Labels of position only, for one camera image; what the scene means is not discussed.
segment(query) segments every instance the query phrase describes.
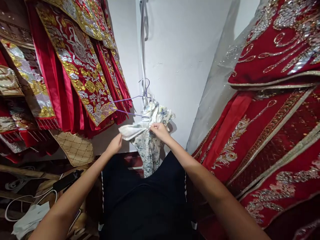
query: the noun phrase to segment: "black phone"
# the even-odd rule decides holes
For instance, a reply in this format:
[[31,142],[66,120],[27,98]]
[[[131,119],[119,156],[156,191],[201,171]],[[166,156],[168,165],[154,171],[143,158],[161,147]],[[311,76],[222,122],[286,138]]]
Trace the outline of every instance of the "black phone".
[[82,172],[83,171],[75,170],[74,172],[68,174],[64,178],[56,181],[52,185],[53,190],[60,192],[64,188],[68,187],[70,184],[74,183],[78,178],[80,178]]

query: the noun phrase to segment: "quilted beige fabric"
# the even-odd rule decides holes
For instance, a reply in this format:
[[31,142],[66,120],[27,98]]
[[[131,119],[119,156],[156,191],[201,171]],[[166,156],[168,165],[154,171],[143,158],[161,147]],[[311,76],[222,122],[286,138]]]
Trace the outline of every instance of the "quilted beige fabric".
[[72,166],[85,165],[94,160],[92,143],[79,135],[59,130],[50,130]]

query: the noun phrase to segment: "red wedding dress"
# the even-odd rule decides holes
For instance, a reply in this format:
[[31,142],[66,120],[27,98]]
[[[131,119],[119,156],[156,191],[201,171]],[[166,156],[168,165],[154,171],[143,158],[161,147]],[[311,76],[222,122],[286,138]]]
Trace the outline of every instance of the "red wedding dress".
[[[271,239],[319,234],[320,1],[268,0],[228,83],[238,92],[193,156]],[[200,232],[225,239],[195,199]]]

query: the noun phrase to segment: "white patterned fabric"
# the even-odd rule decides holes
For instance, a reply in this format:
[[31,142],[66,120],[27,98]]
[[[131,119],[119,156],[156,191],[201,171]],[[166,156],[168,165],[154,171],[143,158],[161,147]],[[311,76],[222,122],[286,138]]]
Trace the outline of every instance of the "white patterned fabric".
[[143,112],[141,122],[132,125],[125,125],[119,128],[123,139],[130,141],[138,150],[142,162],[144,177],[151,176],[160,165],[161,141],[149,131],[153,123],[163,123],[167,126],[175,114],[166,107],[160,106],[158,102],[151,101]]

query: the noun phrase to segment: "white cable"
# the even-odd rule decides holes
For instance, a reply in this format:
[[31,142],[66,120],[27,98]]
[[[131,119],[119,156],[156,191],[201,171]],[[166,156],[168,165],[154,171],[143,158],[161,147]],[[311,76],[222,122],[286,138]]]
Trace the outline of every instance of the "white cable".
[[56,200],[54,200],[54,203],[56,203],[56,202],[57,202],[57,199],[58,199],[58,193],[57,193],[56,190],[51,190],[50,192],[48,192],[46,195],[44,195],[44,196],[39,200],[39,202],[41,202],[41,200],[44,199],[47,195],[49,195],[51,192],[54,192],[54,193],[56,194]]
[[17,222],[17,221],[19,221],[19,219],[12,220],[12,219],[8,218],[8,209],[9,209],[9,206],[10,206],[11,203],[13,203],[14,201],[16,201],[16,200],[18,200],[18,199],[20,199],[20,198],[23,198],[23,197],[38,198],[38,197],[41,197],[41,196],[44,195],[44,196],[36,203],[36,204],[38,204],[38,203],[41,202],[47,195],[49,195],[51,192],[54,192],[54,193],[56,194],[56,199],[55,199],[55,201],[54,201],[54,203],[56,203],[56,202],[57,202],[57,199],[58,199],[58,193],[57,193],[56,190],[53,190],[53,187],[51,187],[48,191],[46,191],[45,193],[43,193],[43,194],[41,194],[41,195],[39,195],[39,196],[35,196],[35,197],[34,197],[34,196],[32,196],[32,195],[25,195],[25,196],[21,196],[21,197],[18,197],[18,198],[16,198],[16,199],[12,200],[12,201],[8,204],[8,206],[7,206],[7,208],[6,208],[6,211],[5,211],[5,214],[4,214],[5,219],[6,219],[7,221],[9,221],[9,222]]
[[8,208],[9,208],[9,206],[11,205],[11,203],[13,203],[15,200],[18,200],[18,199],[23,198],[23,197],[33,197],[33,196],[32,196],[32,195],[26,195],[26,196],[18,197],[18,198],[16,198],[16,199],[14,199],[13,201],[11,201],[11,202],[8,204],[8,206],[7,206],[7,208],[6,208],[6,211],[5,211],[5,213],[4,213],[4,218],[5,218],[7,221],[9,221],[9,222],[17,222],[17,221],[19,221],[19,219],[18,219],[18,220],[12,220],[12,219],[9,219],[9,218],[8,218]]

